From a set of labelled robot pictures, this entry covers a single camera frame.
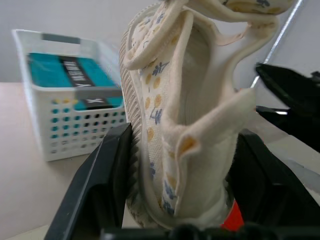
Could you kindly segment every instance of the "black label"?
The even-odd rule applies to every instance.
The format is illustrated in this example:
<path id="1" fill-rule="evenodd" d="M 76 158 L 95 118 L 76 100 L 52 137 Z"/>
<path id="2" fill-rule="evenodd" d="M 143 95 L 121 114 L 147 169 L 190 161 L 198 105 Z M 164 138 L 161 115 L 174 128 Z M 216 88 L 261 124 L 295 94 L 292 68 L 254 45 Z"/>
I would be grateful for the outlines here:
<path id="1" fill-rule="evenodd" d="M 73 87 L 95 87 L 95 83 L 89 78 L 85 70 L 73 56 L 59 56 L 59 61 L 68 76 Z M 95 99 L 78 99 L 84 103 L 87 110 L 108 109 L 113 106 L 105 99 L 97 97 Z"/>

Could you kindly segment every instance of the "blue leaf print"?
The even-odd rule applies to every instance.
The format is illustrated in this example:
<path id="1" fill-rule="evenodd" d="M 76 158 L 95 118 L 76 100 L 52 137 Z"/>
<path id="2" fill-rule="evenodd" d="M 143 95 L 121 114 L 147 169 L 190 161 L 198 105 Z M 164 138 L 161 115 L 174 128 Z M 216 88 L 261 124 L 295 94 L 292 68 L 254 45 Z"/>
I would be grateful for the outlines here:
<path id="1" fill-rule="evenodd" d="M 151 22 L 151 20 L 150 20 L 150 18 L 148 18 L 148 20 L 144 23 L 144 25 L 147 25 L 150 22 Z"/>
<path id="2" fill-rule="evenodd" d="M 164 181 L 164 188 L 165 188 L 166 194 L 168 194 L 169 198 L 173 200 L 176 196 L 172 191 L 171 187 L 169 187 L 169 185 L 167 184 L 167 181 Z"/>
<path id="3" fill-rule="evenodd" d="M 150 115 L 150 119 L 154 119 L 154 123 L 155 125 L 158 125 L 161 121 L 161 116 L 162 116 L 162 109 L 160 110 L 157 110 L 155 111 L 156 108 L 154 108 L 151 112 L 151 115 Z"/>
<path id="4" fill-rule="evenodd" d="M 143 43 L 143 48 L 146 47 L 146 44 L 147 44 L 147 43 L 149 43 L 149 41 L 145 41 L 145 42 Z"/>
<path id="5" fill-rule="evenodd" d="M 141 77 L 142 76 L 142 74 L 144 73 L 144 70 L 146 69 L 147 67 L 145 66 L 144 68 L 141 68 L 140 70 L 139 70 L 139 76 Z"/>
<path id="6" fill-rule="evenodd" d="M 163 72 L 163 70 L 165 69 L 165 67 L 169 64 L 169 62 L 163 64 L 162 62 L 159 63 L 159 65 L 156 65 L 152 75 L 153 76 L 157 76 L 157 74 L 161 74 Z"/>
<path id="7" fill-rule="evenodd" d="M 261 7 L 270 7 L 270 3 L 268 0 L 256 0 L 256 2 L 261 6 Z"/>
<path id="8" fill-rule="evenodd" d="M 175 210 L 170 206 L 170 203 L 167 202 L 164 198 L 163 198 L 163 209 L 170 215 L 175 214 Z"/>
<path id="9" fill-rule="evenodd" d="M 150 174 L 151 174 L 151 179 L 154 179 L 155 174 L 156 174 L 156 169 L 155 169 L 155 163 L 150 162 Z"/>
<path id="10" fill-rule="evenodd" d="M 161 22 L 161 19 L 164 18 L 164 16 L 165 16 L 165 13 L 164 13 L 164 12 L 161 13 L 160 16 L 159 16 L 159 17 L 157 18 L 157 20 L 156 20 L 156 24 L 159 24 L 159 23 Z"/>

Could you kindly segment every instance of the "white table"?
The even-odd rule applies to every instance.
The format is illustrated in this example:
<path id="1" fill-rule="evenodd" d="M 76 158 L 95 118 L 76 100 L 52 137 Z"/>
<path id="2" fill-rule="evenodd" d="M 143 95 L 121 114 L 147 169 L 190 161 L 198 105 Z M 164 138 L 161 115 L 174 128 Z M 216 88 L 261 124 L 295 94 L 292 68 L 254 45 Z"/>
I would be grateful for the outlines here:
<path id="1" fill-rule="evenodd" d="M 87 155 L 41 158 L 22 83 L 0 83 L 0 240 L 48 225 Z M 135 226 L 128 213 L 124 225 Z"/>

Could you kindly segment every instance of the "basket handle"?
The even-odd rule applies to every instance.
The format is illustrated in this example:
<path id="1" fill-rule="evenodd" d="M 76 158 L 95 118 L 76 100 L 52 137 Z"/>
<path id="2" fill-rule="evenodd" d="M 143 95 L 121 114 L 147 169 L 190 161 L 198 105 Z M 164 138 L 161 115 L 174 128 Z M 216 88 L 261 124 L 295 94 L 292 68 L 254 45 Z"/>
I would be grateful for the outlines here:
<path id="1" fill-rule="evenodd" d="M 75 97 L 78 100 L 83 99 L 96 99 L 96 98 L 114 98 L 122 97 L 121 88 L 115 87 L 101 87 L 101 86 L 89 86 L 89 87 L 75 87 Z"/>
<path id="2" fill-rule="evenodd" d="M 81 44 L 81 39 L 79 37 L 65 36 L 65 35 L 58 35 L 58 34 L 51 34 L 51 33 L 42 33 L 42 40 L 67 43 L 67 44 Z"/>

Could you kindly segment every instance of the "metal rod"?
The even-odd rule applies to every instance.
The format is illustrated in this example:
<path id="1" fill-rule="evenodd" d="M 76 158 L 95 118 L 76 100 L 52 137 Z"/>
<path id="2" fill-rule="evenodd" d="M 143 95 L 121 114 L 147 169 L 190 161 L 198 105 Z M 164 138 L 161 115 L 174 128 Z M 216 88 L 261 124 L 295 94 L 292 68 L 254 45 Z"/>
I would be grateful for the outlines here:
<path id="1" fill-rule="evenodd" d="M 296 5 L 294 6 L 292 12 L 290 13 L 290 16 L 288 17 L 288 19 L 286 20 L 284 26 L 281 29 L 281 32 L 279 34 L 279 36 L 277 37 L 277 39 L 275 40 L 270 52 L 268 53 L 268 55 L 266 56 L 265 60 L 263 61 L 264 64 L 268 63 L 269 60 L 271 59 L 271 57 L 273 56 L 273 54 L 275 53 L 275 50 L 277 49 L 277 47 L 279 46 L 281 40 L 283 39 L 283 36 L 285 35 L 285 33 L 288 30 L 288 27 L 290 26 L 292 20 L 294 19 L 295 15 L 297 14 L 298 9 L 301 7 L 302 3 L 305 0 L 299 0 Z M 256 76 L 250 86 L 250 88 L 254 88 L 259 80 L 259 76 Z"/>

